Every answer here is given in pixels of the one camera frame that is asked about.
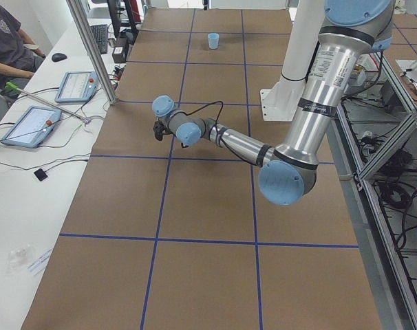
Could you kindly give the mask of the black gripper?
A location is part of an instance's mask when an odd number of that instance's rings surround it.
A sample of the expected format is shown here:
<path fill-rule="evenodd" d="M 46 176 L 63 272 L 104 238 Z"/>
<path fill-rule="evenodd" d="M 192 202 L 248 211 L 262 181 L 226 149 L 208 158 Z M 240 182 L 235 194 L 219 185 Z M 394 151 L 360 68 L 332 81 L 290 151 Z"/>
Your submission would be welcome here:
<path fill-rule="evenodd" d="M 167 134 L 167 127 L 160 120 L 156 120 L 153 125 L 153 132 L 157 141 L 162 141 L 164 135 Z"/>

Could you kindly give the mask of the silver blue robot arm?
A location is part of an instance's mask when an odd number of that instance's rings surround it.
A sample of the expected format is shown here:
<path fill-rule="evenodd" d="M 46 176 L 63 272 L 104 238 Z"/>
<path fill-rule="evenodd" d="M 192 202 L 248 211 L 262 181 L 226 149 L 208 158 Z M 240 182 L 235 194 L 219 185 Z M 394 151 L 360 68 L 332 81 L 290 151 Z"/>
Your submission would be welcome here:
<path fill-rule="evenodd" d="M 152 104 L 156 139 L 172 134 L 192 146 L 205 138 L 260 167 L 259 189 L 267 200 L 299 201 L 315 185 L 317 151 L 359 56 L 386 49 L 392 39 L 393 1 L 325 1 L 323 13 L 318 52 L 283 143 L 273 147 L 217 120 L 191 118 L 167 95 Z"/>

